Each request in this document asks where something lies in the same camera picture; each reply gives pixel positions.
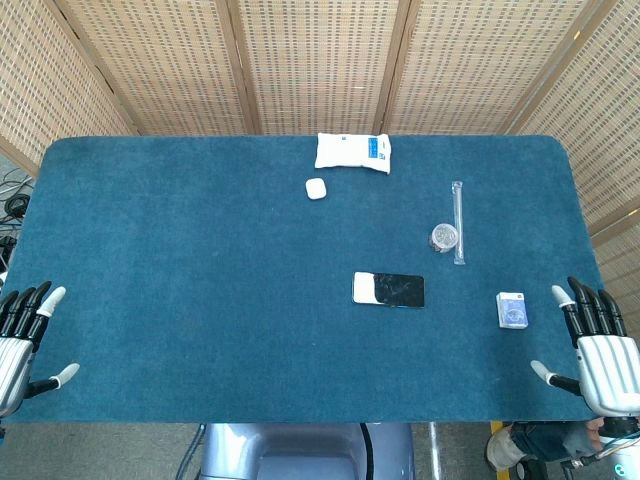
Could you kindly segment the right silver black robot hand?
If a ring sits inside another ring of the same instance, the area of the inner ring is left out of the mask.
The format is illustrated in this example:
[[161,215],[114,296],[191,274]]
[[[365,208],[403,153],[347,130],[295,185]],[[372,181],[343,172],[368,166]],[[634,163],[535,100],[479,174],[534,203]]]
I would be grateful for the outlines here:
[[579,377],[571,379],[533,360],[530,366],[547,385],[584,399],[598,417],[639,415],[639,348],[628,336],[620,307],[605,290],[595,291],[576,278],[573,291],[551,287],[575,351]]

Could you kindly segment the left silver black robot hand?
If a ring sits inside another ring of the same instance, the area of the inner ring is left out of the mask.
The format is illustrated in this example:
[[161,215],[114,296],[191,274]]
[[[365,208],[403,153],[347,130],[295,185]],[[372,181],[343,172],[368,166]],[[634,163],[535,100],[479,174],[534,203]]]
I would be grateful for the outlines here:
[[31,370],[53,313],[66,295],[46,281],[38,287],[11,291],[1,299],[1,417],[13,415],[23,401],[59,390],[79,371],[71,363],[61,372],[33,381]]

